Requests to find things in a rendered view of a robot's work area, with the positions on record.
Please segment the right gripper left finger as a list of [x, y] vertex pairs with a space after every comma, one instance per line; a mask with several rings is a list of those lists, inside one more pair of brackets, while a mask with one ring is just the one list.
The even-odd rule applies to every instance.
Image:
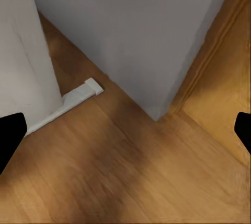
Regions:
[[27, 133], [22, 112], [0, 118], [0, 175]]

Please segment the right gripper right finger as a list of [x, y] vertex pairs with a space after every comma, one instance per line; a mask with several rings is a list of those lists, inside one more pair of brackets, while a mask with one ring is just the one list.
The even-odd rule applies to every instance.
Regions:
[[240, 112], [234, 130], [251, 154], [251, 114]]

